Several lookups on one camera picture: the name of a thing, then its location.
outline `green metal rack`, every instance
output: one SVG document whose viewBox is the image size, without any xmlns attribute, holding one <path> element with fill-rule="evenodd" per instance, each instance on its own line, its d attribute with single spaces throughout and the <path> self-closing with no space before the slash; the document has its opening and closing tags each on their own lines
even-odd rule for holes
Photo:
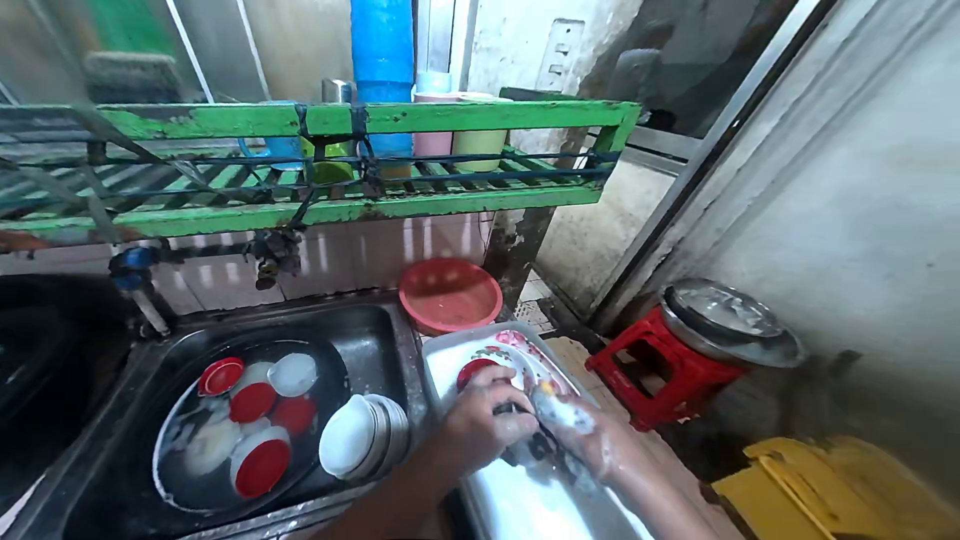
<svg viewBox="0 0 960 540">
<path fill-rule="evenodd" d="M 313 225 L 589 204 L 599 200 L 638 115 L 633 103 L 550 94 L 513 103 L 362 108 L 0 107 L 0 232 L 29 236 L 42 247 L 269 229 L 289 224 L 295 214 L 298 223 Z M 587 127 L 599 127 L 600 134 L 577 170 L 544 160 L 570 155 L 526 156 L 508 146 L 493 173 L 460 173 L 455 162 L 468 158 L 435 157 L 373 189 L 357 170 L 347 182 L 325 184 L 323 174 L 275 171 L 270 160 L 243 159 L 195 140 L 302 135 L 323 143 L 358 138 L 358 123 L 367 134 Z M 43 152 L 5 155 L 4 148 L 24 143 L 44 143 Z M 354 167 L 361 161 L 322 160 Z M 310 157 L 304 161 L 316 170 Z"/>
</svg>

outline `stainless steel sink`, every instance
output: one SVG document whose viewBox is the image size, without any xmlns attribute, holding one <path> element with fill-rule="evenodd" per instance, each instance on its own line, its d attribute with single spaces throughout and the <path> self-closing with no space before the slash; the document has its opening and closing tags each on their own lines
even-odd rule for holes
<svg viewBox="0 0 960 540">
<path fill-rule="evenodd" d="M 243 332 L 283 325 L 316 329 L 343 358 L 352 391 L 394 399 L 410 419 L 412 444 L 422 440 L 430 415 L 419 341 L 396 294 L 201 314 L 190 317 L 175 336 L 134 347 L 107 406 L 48 472 L 10 538 L 263 538 L 342 512 L 376 479 L 343 482 L 317 467 L 255 515 L 215 517 L 157 505 L 153 484 L 144 481 L 140 463 L 149 469 L 150 456 L 141 455 L 142 441 L 135 439 L 151 431 L 143 424 L 157 393 L 210 347 Z"/>
</svg>

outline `hand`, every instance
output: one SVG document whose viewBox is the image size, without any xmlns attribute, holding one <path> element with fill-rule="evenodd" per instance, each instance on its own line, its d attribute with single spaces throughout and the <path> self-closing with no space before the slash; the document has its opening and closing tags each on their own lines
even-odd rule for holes
<svg viewBox="0 0 960 540">
<path fill-rule="evenodd" d="M 537 413 L 543 424 L 557 439 L 584 463 L 600 481 L 616 483 L 635 474 L 659 476 L 653 459 L 639 446 L 633 437 L 632 428 L 590 403 L 572 395 L 556 396 L 559 403 L 550 404 L 551 398 L 534 393 Z M 586 415 L 590 421 L 574 426 L 554 421 L 557 415 L 544 411 L 548 407 L 568 407 L 575 414 Z"/>
<path fill-rule="evenodd" d="M 447 412 L 436 443 L 444 449 L 457 478 L 481 469 L 508 446 L 537 431 L 539 424 L 532 414 L 493 415 L 494 407 L 507 402 L 534 409 L 523 392 L 509 383 L 514 375 L 515 369 L 504 366 L 481 369 Z"/>
</svg>

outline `yellow plastic container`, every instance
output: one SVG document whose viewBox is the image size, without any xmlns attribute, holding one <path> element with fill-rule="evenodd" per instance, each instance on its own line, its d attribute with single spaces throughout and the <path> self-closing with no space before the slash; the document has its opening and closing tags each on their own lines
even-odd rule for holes
<svg viewBox="0 0 960 540">
<path fill-rule="evenodd" d="M 463 92 L 459 96 L 459 101 L 489 103 L 514 100 L 475 92 Z M 508 130 L 456 132 L 453 134 L 453 154 L 499 154 L 503 151 L 507 133 Z M 500 160 L 461 161 L 454 165 L 457 169 L 465 172 L 488 173 L 500 165 Z"/>
<path fill-rule="evenodd" d="M 955 508 L 859 439 L 835 437 L 824 449 L 776 437 L 743 453 L 751 467 L 712 487 L 760 540 L 960 537 Z"/>
</svg>

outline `red plastic basin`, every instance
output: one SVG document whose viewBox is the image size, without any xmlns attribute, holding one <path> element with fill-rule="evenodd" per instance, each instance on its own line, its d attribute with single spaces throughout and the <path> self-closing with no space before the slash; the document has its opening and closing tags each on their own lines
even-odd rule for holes
<svg viewBox="0 0 960 540">
<path fill-rule="evenodd" d="M 439 335 L 489 324 L 503 307 L 503 293 L 476 264 L 431 258 L 403 273 L 400 302 L 420 331 Z"/>
</svg>

